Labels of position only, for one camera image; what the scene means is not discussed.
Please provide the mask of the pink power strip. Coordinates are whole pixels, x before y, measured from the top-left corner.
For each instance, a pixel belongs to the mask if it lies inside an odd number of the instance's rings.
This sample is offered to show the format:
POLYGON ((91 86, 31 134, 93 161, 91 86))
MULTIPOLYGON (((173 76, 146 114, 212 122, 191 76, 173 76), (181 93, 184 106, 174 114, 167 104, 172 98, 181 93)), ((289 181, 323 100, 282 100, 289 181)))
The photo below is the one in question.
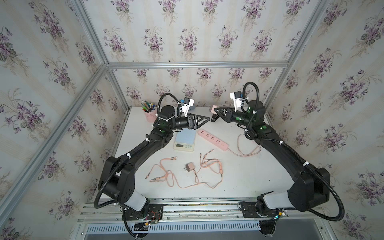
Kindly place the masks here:
POLYGON ((206 130, 203 130, 203 129, 199 130, 198 135, 223 151, 227 151, 229 148, 229 145, 227 143, 225 143, 218 137, 212 135, 211 133, 207 132, 206 130))

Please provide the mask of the blue electronic scale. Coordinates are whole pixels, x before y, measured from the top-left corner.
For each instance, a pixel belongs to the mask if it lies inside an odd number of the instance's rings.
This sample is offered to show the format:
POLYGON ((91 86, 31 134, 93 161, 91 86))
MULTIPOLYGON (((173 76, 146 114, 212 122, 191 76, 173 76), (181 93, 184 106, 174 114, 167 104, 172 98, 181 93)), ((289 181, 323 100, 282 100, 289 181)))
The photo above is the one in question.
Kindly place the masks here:
POLYGON ((176 151, 193 152, 195 149, 196 130, 183 129, 177 132, 173 149, 176 151))

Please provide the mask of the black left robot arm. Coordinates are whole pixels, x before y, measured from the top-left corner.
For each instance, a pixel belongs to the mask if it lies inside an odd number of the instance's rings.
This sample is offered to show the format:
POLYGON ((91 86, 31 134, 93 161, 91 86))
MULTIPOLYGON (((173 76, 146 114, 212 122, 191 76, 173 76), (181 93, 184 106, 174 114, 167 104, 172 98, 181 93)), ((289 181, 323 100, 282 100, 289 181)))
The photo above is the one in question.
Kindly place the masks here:
POLYGON ((135 173, 154 153, 164 148, 177 130, 197 130, 210 121, 210 117, 189 113, 191 99, 179 101, 173 94, 165 93, 159 99, 153 129, 145 139, 128 153, 118 158, 109 157, 104 164, 94 208, 117 204, 137 212, 148 210, 150 201, 135 189, 135 173), (162 106, 167 96, 176 101, 178 108, 162 106))

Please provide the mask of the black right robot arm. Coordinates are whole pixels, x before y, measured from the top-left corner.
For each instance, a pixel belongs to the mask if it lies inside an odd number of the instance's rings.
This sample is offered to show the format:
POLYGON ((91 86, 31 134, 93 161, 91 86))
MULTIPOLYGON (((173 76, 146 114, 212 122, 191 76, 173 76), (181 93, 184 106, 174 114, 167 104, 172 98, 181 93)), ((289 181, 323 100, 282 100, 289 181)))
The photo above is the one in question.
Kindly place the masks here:
POLYGON ((227 123, 236 123, 244 130, 245 137, 267 150, 288 172, 293 185, 287 191, 269 192, 258 196, 255 212, 262 218, 269 218, 279 210, 310 212, 331 222, 341 221, 345 207, 337 192, 331 186, 330 173, 317 168, 302 158, 265 122, 266 108, 257 96, 249 100, 246 91, 231 93, 233 107, 212 107, 211 112, 227 123), (339 212, 335 217, 326 216, 314 208, 334 197, 339 212))

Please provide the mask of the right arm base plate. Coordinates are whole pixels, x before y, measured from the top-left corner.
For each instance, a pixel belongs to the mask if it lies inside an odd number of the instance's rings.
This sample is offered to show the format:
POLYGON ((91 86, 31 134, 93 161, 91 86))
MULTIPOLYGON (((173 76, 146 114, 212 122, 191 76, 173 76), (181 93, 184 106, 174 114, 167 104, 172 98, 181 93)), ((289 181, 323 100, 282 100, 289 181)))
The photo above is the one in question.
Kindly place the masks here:
POLYGON ((282 217, 282 209, 269 209, 262 201, 240 202, 239 209, 244 218, 279 219, 282 217))

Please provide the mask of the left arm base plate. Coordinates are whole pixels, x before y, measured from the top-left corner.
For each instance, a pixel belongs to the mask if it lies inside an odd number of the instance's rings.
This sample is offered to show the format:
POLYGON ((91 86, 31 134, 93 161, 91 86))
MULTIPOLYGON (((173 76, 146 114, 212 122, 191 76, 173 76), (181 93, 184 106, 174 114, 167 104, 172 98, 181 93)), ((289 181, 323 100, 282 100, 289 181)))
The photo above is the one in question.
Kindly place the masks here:
POLYGON ((131 208, 123 210, 123 216, 127 221, 159 221, 163 218, 163 204, 149 204, 144 206, 141 211, 135 211, 131 208))

